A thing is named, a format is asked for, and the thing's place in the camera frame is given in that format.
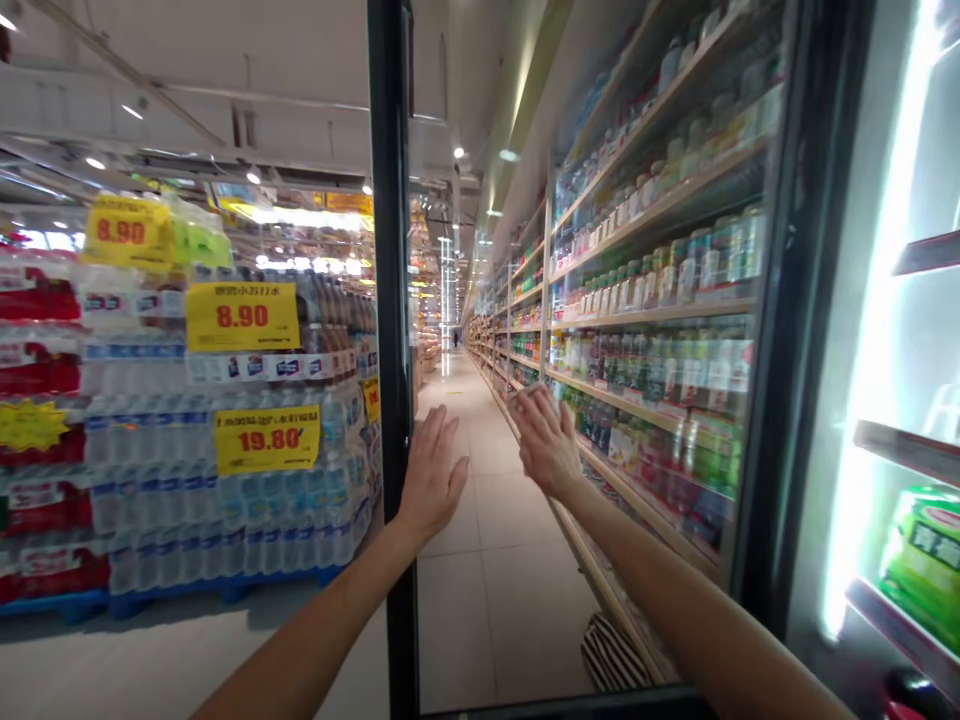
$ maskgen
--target blue pallet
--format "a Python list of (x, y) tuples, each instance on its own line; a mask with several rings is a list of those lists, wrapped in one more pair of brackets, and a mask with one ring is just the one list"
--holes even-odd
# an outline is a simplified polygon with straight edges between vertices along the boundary
[(300, 570), (293, 573), (272, 575), (237, 575), (216, 580), (198, 580), (187, 585), (169, 588), (154, 588), (145, 592), (130, 592), (111, 595), (106, 590), (91, 590), (85, 593), (55, 595), (52, 597), (14, 600), (0, 605), (0, 617), (28, 615), (41, 612), (57, 612), (67, 625), (85, 622), (104, 610), (109, 610), (114, 620), (128, 620), (141, 613), (151, 602), (162, 598), (193, 595), (201, 592), (217, 592), (226, 605), (234, 605), (254, 588), (294, 580), (316, 579), (320, 587), (326, 587), (344, 568), (336, 565), (325, 569)]

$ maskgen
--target price tag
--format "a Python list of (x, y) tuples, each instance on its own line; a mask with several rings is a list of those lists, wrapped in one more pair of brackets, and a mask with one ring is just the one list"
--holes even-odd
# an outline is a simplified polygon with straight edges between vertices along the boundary
[(300, 347), (293, 283), (197, 283), (187, 290), (190, 352)]
[(363, 381), (363, 400), (367, 404), (367, 422), (380, 419), (380, 379), (369, 378)]
[(219, 475), (311, 468), (320, 449), (320, 407), (220, 410), (213, 439)]
[(81, 258), (99, 265), (168, 272), (174, 259), (170, 208), (155, 200), (100, 195), (87, 218)]
[(63, 433), (69, 432), (63, 422), (66, 417), (67, 411), (57, 410), (52, 402), (0, 403), (0, 445), (8, 445), (16, 452), (30, 448), (49, 450), (60, 443)]

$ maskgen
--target aisle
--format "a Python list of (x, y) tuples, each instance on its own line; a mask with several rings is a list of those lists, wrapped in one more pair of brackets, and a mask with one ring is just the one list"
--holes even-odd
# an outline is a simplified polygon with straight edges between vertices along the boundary
[(516, 438), (462, 348), (425, 379), (419, 416), (445, 403), (460, 417), (470, 479), (418, 563), (421, 711), (592, 692), (580, 640), (597, 603)]

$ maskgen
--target hand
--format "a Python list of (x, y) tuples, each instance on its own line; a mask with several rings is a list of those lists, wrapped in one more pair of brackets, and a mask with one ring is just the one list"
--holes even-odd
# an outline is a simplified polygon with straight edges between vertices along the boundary
[(580, 470), (576, 431), (570, 408), (560, 403), (560, 413), (543, 385), (517, 393), (510, 416), (520, 430), (520, 459), (524, 474), (544, 493), (567, 503), (570, 495), (586, 486)]
[(447, 471), (460, 419), (445, 423), (446, 418), (446, 405), (430, 410), (414, 430), (410, 444), (407, 477), (395, 522), (409, 530), (420, 547), (450, 522), (467, 483), (470, 458), (460, 458), (453, 470)]

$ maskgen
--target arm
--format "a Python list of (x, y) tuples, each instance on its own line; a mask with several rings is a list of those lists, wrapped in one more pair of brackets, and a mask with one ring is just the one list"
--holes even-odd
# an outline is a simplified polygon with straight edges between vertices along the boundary
[(573, 417), (546, 388), (518, 395), (525, 473), (603, 549), (685, 675), (724, 718), (852, 718), (776, 638), (583, 477)]
[(453, 471), (459, 421), (430, 411), (414, 434), (400, 512), (308, 605), (284, 623), (193, 714), (193, 720), (309, 720), (323, 703), (357, 636), (426, 542), (453, 516), (467, 458)]

